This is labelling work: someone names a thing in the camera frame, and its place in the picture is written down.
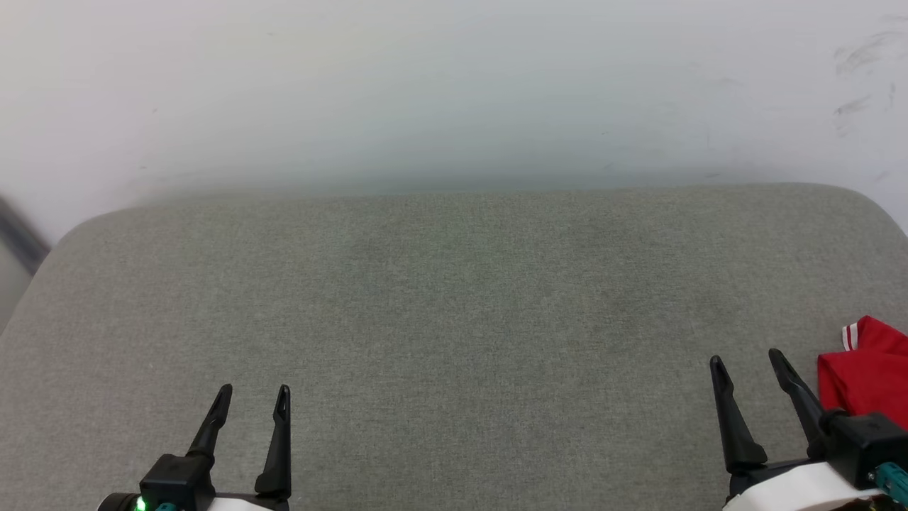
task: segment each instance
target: white wall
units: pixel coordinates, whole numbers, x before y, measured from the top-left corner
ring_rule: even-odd
[[[0,194],[810,181],[908,227],[904,0],[6,0]]]

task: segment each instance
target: gray upholstered cushion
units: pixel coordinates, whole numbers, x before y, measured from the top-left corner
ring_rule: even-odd
[[[774,459],[840,328],[908,329],[908,240],[815,185],[220,200],[77,227],[0,337],[0,506],[92,509],[181,454],[250,491],[278,385],[295,509],[718,508],[707,359]]]

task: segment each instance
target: white stripe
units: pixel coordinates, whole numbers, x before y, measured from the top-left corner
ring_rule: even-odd
[[[852,349],[857,349],[857,323],[848,327],[852,333]]]

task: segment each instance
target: teal connector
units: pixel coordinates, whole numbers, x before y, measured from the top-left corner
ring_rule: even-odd
[[[876,483],[883,492],[899,504],[908,504],[908,474],[895,463],[883,463],[876,467]]]

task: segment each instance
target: red fabric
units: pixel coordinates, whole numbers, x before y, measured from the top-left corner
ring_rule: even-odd
[[[851,415],[883,412],[908,429],[908,336],[870,316],[843,329],[842,353],[817,360],[820,402]]]

